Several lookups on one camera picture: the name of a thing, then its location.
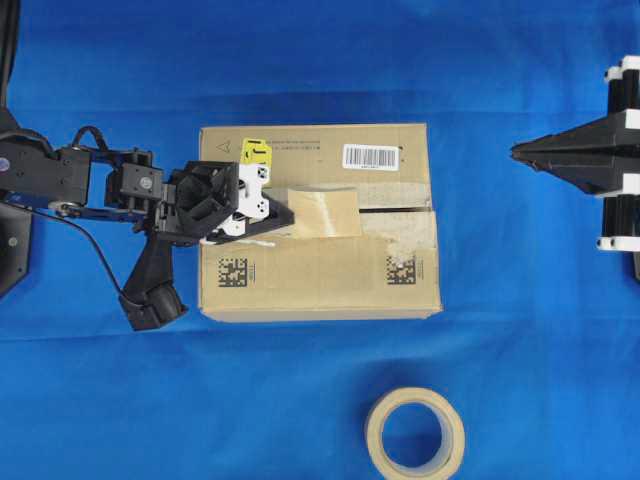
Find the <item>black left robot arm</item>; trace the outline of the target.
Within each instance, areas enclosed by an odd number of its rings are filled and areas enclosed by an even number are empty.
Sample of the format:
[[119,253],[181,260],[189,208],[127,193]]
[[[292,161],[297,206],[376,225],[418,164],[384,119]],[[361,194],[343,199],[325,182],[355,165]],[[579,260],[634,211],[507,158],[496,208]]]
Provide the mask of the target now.
[[174,248],[222,245],[294,224],[293,211],[264,190],[269,149],[252,140],[241,162],[190,161],[166,176],[151,152],[114,150],[91,125],[53,148],[8,107],[20,11],[18,1],[1,4],[1,292],[28,274],[34,216],[69,226],[127,222],[146,243],[115,290],[133,330],[162,328],[187,311],[174,287]]

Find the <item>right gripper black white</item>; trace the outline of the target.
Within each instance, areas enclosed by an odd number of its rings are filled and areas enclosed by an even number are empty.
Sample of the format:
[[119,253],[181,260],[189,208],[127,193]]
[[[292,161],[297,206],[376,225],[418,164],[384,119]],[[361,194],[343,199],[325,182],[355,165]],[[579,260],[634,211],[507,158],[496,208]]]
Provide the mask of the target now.
[[[605,73],[608,116],[520,143],[514,160],[604,200],[598,248],[639,250],[639,57],[626,55]],[[568,153],[612,148],[613,155]]]

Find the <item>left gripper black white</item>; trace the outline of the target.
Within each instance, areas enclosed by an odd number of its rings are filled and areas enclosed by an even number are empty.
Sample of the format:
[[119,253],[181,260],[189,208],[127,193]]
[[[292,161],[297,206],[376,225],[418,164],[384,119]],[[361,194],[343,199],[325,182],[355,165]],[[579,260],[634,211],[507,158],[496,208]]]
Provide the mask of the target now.
[[171,174],[144,222],[144,249],[119,296],[133,330],[162,328],[186,313],[173,283],[175,246],[222,245],[295,223],[289,190],[268,188],[264,195],[269,181],[264,163],[197,161]]

